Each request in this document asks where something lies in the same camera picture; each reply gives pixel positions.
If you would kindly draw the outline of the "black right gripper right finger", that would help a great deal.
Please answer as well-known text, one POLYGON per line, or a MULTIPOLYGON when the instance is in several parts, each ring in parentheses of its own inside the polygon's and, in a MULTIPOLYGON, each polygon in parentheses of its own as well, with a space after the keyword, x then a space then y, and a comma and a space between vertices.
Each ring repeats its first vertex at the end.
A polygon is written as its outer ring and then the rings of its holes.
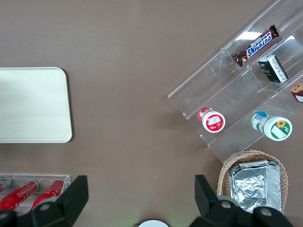
POLYGON ((195 200, 200 212, 191 227, 247 227, 246 215, 233 202, 220 200, 204 175, 195 176, 195 200))

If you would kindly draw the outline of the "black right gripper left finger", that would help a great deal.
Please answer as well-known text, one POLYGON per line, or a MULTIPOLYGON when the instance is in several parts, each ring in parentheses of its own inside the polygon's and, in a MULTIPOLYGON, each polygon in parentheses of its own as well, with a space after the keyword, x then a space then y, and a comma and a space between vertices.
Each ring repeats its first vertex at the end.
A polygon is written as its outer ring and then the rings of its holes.
POLYGON ((88 178, 79 175, 58 198, 46 199, 31 211, 33 226, 72 227, 88 200, 88 178))

